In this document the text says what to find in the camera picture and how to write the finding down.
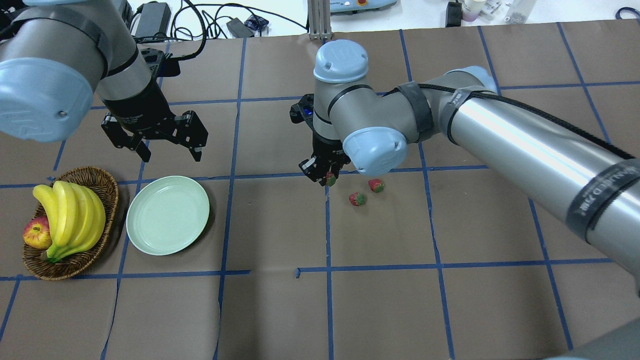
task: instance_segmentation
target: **red strawberry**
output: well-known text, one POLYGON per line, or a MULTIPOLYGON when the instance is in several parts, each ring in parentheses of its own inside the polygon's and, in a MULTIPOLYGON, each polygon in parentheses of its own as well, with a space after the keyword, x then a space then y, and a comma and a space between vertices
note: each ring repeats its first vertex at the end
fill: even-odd
POLYGON ((385 183, 380 179, 369 180, 369 188, 374 193, 380 193, 385 189, 385 183))
POLYGON ((335 184, 335 175, 333 174, 333 172, 329 171, 328 173, 326 173, 324 179, 326 180, 327 186, 333 186, 333 184, 335 184))
POLYGON ((352 193, 349 196, 349 201, 351 201, 354 206, 364 205, 365 202, 367 202, 367 196, 363 193, 352 193))

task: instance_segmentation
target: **robotic arm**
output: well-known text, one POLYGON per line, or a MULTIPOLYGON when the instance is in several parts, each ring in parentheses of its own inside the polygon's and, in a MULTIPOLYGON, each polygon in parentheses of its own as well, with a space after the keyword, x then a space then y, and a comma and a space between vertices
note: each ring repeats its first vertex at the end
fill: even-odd
POLYGON ((495 95, 481 67, 383 97, 369 85, 365 49, 349 40, 316 56, 316 92, 292 106, 313 130, 302 171, 323 184, 353 161, 367 176, 400 165, 407 144, 442 132, 499 172, 636 279, 640 296, 640 160, 540 110, 495 95))
POLYGON ((25 3, 31 7, 0 31, 0 131, 64 140, 97 91, 109 110, 102 128, 115 147, 148 161, 144 140, 165 139, 200 161, 207 130, 195 112, 171 112, 156 83, 165 55, 138 50, 111 0, 25 3))

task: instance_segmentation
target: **wicker basket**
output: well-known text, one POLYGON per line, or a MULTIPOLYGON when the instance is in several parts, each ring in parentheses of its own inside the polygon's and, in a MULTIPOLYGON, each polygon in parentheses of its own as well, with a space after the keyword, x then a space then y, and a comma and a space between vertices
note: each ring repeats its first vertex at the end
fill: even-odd
MULTIPOLYGON (((65 172, 57 180, 76 183, 88 187, 98 195, 104 211, 106 223, 100 240, 90 249, 69 255, 59 263, 43 261, 43 250, 30 247, 26 243, 22 246, 22 262, 35 277, 42 280, 63 280, 86 270, 105 249, 111 233, 111 227, 118 207, 118 184, 113 176, 105 170, 97 167, 79 167, 65 172)), ((45 215, 44 208, 38 203, 33 218, 45 215)))

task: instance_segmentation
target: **round plate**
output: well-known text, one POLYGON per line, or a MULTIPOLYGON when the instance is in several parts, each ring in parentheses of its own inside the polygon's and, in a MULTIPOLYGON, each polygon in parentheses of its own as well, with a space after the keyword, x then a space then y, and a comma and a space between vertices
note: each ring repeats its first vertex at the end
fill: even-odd
POLYGON ((150 255, 168 255, 193 243, 209 218, 209 197, 195 180, 167 176, 146 185, 127 214, 131 243, 150 255))

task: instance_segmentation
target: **white surface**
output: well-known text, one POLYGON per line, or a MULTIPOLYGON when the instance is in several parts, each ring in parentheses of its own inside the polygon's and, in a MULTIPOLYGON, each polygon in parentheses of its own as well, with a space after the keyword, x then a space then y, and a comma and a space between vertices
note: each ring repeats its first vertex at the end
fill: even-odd
POLYGON ((193 243, 209 218, 202 186, 184 176, 163 177, 145 186, 127 213, 131 243, 150 255, 168 255, 193 243))
MULTIPOLYGON (((164 0, 169 4, 173 14, 180 8, 180 0, 164 0)), ((506 4, 513 0, 501 0, 502 5, 495 12, 493 19, 481 15, 474 22, 463 21, 463 26, 498 25, 504 23, 504 16, 508 10, 506 4)), ((129 0, 135 11, 140 4, 148 1, 129 0)), ((237 0, 237 3, 254 6, 289 17, 305 25, 307 21, 306 0, 237 0)), ((371 11, 354 15, 332 15, 331 25, 333 32, 350 31, 379 31, 394 29, 415 28, 442 28, 445 21, 445 10, 449 0, 398 0, 397 4, 387 10, 371 11)), ((194 4, 207 3, 207 1, 193 1, 194 4)), ((527 23, 541 22, 572 22, 585 20, 614 19, 616 11, 624 6, 640 10, 640 0, 538 0, 527 23)), ((212 16, 217 6, 209 6, 207 10, 212 16)), ((305 33, 301 27, 273 15, 256 12, 270 21, 269 29, 263 36, 299 35, 305 33)), ((224 8, 220 15, 238 17, 245 21, 249 12, 239 8, 224 8)), ((632 18, 631 14, 623 14, 623 18, 632 18)), ((200 34, 200 25, 191 10, 184 10, 177 21, 178 26, 186 26, 197 35, 200 34)))

